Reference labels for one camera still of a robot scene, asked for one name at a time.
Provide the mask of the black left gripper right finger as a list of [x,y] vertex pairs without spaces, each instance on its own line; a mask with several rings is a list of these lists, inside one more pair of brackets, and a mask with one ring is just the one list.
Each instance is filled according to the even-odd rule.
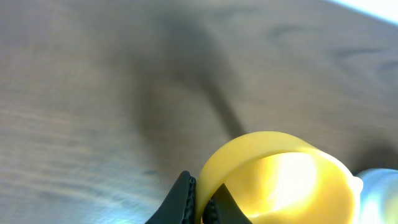
[[222,184],[210,198],[202,215],[204,224],[251,224],[229,190]]

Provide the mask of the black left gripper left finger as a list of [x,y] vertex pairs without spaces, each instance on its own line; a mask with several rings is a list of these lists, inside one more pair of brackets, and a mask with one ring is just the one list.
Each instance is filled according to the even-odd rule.
[[146,224],[194,224],[196,179],[183,171]]

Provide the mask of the yellow plastic scoop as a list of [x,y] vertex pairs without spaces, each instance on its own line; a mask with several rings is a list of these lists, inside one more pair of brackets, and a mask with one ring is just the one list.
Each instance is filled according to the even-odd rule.
[[245,134],[219,148],[196,186],[195,223],[225,186],[252,223],[357,223],[363,182],[337,158],[286,133]]

